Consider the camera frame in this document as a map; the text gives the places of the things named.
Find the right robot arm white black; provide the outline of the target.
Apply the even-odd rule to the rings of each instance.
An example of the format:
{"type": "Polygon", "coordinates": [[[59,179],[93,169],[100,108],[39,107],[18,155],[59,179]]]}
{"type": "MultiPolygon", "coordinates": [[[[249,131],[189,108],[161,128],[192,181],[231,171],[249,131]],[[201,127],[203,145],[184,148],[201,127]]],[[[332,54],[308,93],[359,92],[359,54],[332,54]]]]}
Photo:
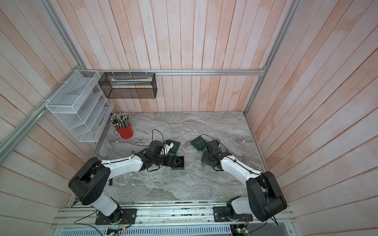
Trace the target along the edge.
{"type": "Polygon", "coordinates": [[[208,142],[201,162],[211,165],[215,171],[233,175],[246,187],[247,197],[237,196],[227,201],[225,207],[213,208],[216,222],[237,221],[252,215],[264,222],[287,209],[286,199],[273,173],[247,166],[229,151],[222,151],[220,145],[218,140],[208,142]]]}

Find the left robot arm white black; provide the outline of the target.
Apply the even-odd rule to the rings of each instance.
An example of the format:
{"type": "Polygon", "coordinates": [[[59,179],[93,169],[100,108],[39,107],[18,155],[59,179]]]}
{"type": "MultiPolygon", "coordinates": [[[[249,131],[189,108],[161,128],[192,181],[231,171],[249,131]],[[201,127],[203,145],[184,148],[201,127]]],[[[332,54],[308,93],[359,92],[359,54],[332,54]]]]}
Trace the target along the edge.
{"type": "Polygon", "coordinates": [[[184,169],[184,157],[169,153],[174,144],[171,141],[152,141],[148,147],[131,156],[101,161],[90,158],[72,177],[68,186],[85,206],[94,207],[110,224],[122,221],[123,210],[110,196],[104,193],[108,182],[117,176],[140,171],[152,172],[149,168],[166,166],[173,170],[184,169]]]}

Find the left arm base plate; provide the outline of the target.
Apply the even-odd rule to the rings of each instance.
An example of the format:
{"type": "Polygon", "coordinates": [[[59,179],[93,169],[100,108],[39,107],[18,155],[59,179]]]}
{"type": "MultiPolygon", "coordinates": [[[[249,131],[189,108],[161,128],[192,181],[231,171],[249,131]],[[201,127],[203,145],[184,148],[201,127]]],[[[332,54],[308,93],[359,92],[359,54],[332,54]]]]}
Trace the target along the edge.
{"type": "Polygon", "coordinates": [[[98,212],[95,220],[96,225],[116,225],[126,224],[133,225],[137,216],[136,208],[119,208],[110,216],[105,216],[102,212],[98,212]]]}

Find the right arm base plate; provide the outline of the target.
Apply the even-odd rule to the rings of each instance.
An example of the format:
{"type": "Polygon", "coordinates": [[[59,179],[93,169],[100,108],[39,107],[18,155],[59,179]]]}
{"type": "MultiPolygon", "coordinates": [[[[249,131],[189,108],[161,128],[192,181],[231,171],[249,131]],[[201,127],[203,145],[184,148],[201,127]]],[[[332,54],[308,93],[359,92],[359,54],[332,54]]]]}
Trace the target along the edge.
{"type": "Polygon", "coordinates": [[[252,222],[251,214],[237,214],[230,206],[213,207],[213,216],[215,222],[252,222]]]}

